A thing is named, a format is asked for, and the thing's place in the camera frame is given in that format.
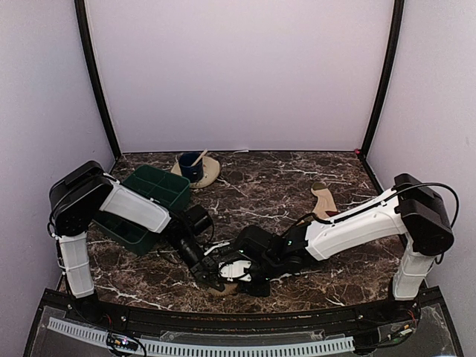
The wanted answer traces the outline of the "black right frame post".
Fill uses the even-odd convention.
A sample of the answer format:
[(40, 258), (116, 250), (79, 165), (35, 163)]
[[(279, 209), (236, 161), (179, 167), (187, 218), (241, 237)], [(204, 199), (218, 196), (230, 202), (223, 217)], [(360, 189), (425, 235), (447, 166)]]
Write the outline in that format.
[(377, 126), (379, 124), (379, 120), (385, 103), (388, 86), (390, 84), (393, 64), (395, 61), (396, 51), (399, 43), (399, 35), (402, 26), (404, 9), (404, 0), (395, 0), (393, 2), (393, 12), (390, 21), (390, 30), (388, 34), (385, 58), (382, 65), (382, 72), (380, 75), (379, 85), (376, 91), (373, 108), (370, 114), (370, 119), (364, 135), (364, 140), (360, 149), (361, 155), (365, 158), (368, 156), (373, 143), (373, 139), (375, 138)]

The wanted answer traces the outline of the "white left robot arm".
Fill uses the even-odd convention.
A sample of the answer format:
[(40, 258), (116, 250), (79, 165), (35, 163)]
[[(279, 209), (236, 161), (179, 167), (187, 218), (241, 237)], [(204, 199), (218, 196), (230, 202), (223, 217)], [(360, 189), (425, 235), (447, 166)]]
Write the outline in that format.
[(196, 241), (214, 225), (201, 205), (187, 206), (189, 183), (148, 166), (121, 182), (96, 161), (87, 161), (51, 187), (48, 233), (57, 242), (59, 267), (69, 291), (79, 299), (75, 310), (87, 323), (99, 324), (105, 318), (104, 306), (90, 296), (94, 282), (86, 238), (92, 222), (138, 256), (165, 239), (198, 283), (218, 292), (225, 290), (218, 264)]

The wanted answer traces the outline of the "green plastic divided tray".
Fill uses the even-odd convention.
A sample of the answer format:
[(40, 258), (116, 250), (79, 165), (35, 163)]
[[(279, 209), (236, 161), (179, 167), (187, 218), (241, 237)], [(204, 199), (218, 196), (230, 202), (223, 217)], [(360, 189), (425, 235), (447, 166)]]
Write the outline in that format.
[(172, 213), (190, 201), (190, 181), (142, 165), (124, 181), (112, 180), (112, 191), (94, 216), (94, 223), (128, 251), (143, 256), (172, 223)]

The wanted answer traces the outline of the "black front rail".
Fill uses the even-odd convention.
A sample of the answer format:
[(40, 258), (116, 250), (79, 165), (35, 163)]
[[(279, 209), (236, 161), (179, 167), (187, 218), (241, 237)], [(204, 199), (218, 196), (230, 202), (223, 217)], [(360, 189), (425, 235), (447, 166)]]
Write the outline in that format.
[(146, 309), (116, 303), (97, 302), (120, 330), (155, 333), (159, 330), (185, 332), (282, 332), (329, 328), (353, 331), (394, 322), (384, 301), (343, 308), (301, 312), (215, 314)]

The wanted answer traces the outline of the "wooden stick in cup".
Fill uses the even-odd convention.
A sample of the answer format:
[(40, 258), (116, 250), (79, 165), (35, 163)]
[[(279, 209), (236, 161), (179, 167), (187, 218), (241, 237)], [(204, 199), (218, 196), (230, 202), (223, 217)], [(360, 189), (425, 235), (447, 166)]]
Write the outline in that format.
[(203, 159), (203, 157), (206, 156), (207, 153), (208, 153), (208, 150), (204, 149), (196, 158), (196, 160), (192, 163), (191, 167), (196, 166)]

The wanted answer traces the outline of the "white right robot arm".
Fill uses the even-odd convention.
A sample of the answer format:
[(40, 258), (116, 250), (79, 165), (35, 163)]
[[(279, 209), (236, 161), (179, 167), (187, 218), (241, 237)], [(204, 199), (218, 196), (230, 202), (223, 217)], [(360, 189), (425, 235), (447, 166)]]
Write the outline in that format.
[(274, 277), (298, 273), (374, 240), (404, 236), (407, 243), (391, 280), (391, 297), (379, 307), (380, 317), (394, 323), (408, 311), (408, 300), (418, 295), (437, 257), (454, 244), (457, 219), (448, 216), (438, 187), (452, 190), (446, 184), (421, 182), (403, 173), (376, 198), (330, 218), (307, 213), (279, 235), (249, 225), (234, 241), (238, 256), (219, 262), (219, 277), (253, 289), (267, 289)]

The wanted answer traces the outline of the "black frame post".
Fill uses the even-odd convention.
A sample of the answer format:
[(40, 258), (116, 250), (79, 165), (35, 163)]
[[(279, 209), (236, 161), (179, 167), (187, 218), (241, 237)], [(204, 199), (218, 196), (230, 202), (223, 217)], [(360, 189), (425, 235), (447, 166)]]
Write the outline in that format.
[(103, 92), (100, 74), (98, 71), (91, 32), (89, 29), (89, 21), (86, 13), (86, 2), (84, 0), (74, 0), (74, 8), (77, 18), (77, 27), (80, 33), (80, 41), (83, 48), (83, 56), (86, 61), (86, 67), (89, 74), (91, 88), (95, 98), (97, 110), (100, 115), (101, 123), (106, 134), (109, 147), (112, 151), (114, 160), (118, 160), (122, 156), (118, 138), (115, 134), (111, 116), (106, 103), (106, 97)]
[(361, 155), (365, 158), (368, 156), (373, 143), (373, 139), (375, 138), (377, 126), (379, 124), (379, 120), (385, 103), (388, 86), (390, 84), (393, 64), (395, 61), (396, 51), (399, 43), (399, 35), (402, 26), (404, 9), (404, 0), (395, 0), (393, 2), (393, 12), (390, 21), (390, 30), (388, 34), (385, 58), (382, 65), (382, 72), (380, 75), (379, 85), (376, 91), (373, 108), (370, 114), (370, 119), (364, 135), (364, 140), (360, 149)]

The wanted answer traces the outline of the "black left frame post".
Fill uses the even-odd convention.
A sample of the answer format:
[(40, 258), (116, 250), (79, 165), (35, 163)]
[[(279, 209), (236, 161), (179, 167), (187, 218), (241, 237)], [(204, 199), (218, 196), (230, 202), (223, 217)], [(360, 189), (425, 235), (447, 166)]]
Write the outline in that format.
[(77, 18), (77, 27), (80, 33), (80, 41), (83, 48), (83, 56), (86, 61), (86, 67), (89, 74), (91, 88), (95, 98), (97, 110), (100, 115), (101, 123), (106, 134), (109, 147), (112, 151), (114, 160), (118, 160), (122, 156), (118, 138), (115, 134), (111, 116), (106, 103), (106, 97), (103, 92), (100, 74), (98, 71), (91, 32), (89, 29), (89, 21), (86, 13), (86, 2), (84, 0), (74, 0), (74, 8)]

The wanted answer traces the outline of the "dark blue cup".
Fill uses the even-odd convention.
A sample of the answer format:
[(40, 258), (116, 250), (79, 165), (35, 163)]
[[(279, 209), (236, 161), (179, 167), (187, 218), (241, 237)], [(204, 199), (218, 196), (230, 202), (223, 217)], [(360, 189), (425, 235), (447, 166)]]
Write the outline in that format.
[(190, 183), (196, 183), (204, 176), (203, 159), (196, 161), (199, 156), (199, 152), (186, 152), (179, 157), (178, 165), (181, 175)]

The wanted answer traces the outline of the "striped brown red sock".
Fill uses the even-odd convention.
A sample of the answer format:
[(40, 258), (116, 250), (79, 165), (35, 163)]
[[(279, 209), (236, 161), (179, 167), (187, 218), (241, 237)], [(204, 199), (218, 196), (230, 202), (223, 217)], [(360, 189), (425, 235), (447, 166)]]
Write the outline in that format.
[(338, 209), (335, 205), (334, 198), (329, 188), (320, 182), (315, 182), (311, 187), (311, 193), (317, 198), (317, 203), (312, 210), (312, 214), (307, 215), (304, 219), (299, 221), (299, 225), (303, 224), (306, 220), (314, 219), (328, 219), (338, 214)]

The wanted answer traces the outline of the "small circuit board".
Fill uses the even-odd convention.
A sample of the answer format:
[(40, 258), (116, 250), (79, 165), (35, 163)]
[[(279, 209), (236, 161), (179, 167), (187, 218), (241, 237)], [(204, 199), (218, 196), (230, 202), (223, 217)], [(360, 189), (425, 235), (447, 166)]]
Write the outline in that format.
[(124, 350), (135, 352), (139, 345), (134, 340), (126, 337), (125, 335), (108, 334), (106, 337), (106, 345), (116, 350)]

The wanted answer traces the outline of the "tan sock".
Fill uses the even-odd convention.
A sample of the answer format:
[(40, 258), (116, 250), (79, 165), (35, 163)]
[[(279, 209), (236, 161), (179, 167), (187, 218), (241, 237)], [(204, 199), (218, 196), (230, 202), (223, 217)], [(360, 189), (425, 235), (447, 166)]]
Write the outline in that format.
[(229, 295), (234, 295), (238, 292), (239, 284), (238, 283), (223, 283), (221, 285), (222, 290), (214, 289), (210, 287), (208, 292), (215, 297), (225, 297)]

